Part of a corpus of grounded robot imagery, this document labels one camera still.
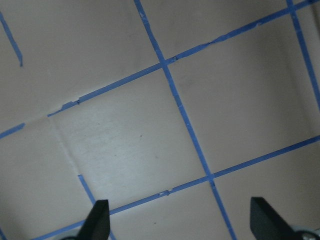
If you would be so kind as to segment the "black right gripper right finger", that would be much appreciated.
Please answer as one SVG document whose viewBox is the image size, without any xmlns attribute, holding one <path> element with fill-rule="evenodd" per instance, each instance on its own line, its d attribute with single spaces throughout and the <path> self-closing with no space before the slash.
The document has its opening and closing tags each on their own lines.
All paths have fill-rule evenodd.
<svg viewBox="0 0 320 240">
<path fill-rule="evenodd" d="M 295 240 L 288 223 L 263 197 L 250 199 L 250 230 L 256 240 Z"/>
</svg>

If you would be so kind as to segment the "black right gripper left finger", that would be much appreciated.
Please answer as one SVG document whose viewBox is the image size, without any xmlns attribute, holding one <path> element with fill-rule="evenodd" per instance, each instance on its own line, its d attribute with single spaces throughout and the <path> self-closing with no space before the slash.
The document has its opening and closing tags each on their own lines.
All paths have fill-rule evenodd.
<svg viewBox="0 0 320 240">
<path fill-rule="evenodd" d="M 78 240 L 107 240 L 111 231 L 109 201 L 97 200 L 77 234 Z"/>
</svg>

